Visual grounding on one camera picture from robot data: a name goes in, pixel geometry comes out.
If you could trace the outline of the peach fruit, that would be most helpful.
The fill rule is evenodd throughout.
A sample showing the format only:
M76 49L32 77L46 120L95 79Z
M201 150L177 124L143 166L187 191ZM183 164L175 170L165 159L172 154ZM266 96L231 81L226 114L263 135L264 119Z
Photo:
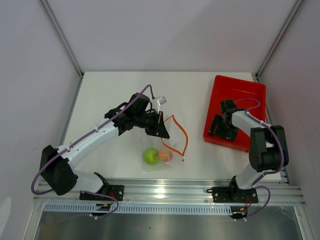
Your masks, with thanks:
M163 149L160 149L158 151L158 159L164 163L167 163L169 161L171 161L173 159L173 153L172 151L166 149L166 148L163 148Z

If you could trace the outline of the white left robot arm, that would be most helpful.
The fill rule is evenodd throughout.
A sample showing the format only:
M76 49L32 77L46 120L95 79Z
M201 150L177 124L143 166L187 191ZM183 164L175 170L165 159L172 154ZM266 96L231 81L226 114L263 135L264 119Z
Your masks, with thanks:
M85 173L75 168L103 143L115 139L134 127L144 129L149 136L169 139L164 114L160 110L165 97L149 98L135 93L129 102L109 110L98 124L68 145L57 148L48 145L42 150L40 175L58 196L72 190L92 194L97 200L108 196L109 183L99 173Z

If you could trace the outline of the clear zip top bag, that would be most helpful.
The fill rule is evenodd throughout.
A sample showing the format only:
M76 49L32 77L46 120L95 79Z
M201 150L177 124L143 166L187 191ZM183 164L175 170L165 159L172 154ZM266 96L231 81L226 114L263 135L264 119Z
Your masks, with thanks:
M137 149L139 151L142 170L145 172L167 171L182 165L185 161L189 145L189 136L187 131L173 114L165 117L164 125L169 133L169 139L149 136L142 131L138 132ZM168 162L162 162L159 160L156 164L148 164L143 160L143 152L148 148L155 148L158 152L161 149L168 149L172 151L173 158Z

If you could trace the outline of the green apple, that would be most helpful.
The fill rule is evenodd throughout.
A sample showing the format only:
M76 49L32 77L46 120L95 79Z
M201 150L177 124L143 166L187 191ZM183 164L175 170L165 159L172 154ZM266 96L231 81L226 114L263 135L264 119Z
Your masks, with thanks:
M153 147L147 148L143 152L142 157L147 164L151 164L151 165L156 164L159 161L158 150Z

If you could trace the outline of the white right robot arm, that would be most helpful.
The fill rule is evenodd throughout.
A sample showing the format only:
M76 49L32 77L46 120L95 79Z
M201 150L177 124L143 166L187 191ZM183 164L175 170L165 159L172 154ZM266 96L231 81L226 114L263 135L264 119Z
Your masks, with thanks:
M254 117L231 99L222 101L220 109L222 114L214 117L209 134L234 142L238 132L244 132L249 137L249 164L232 177L227 187L216 186L207 192L212 194L215 203L242 203L246 197L257 203L255 186L258 182L278 173L289 163L285 130Z

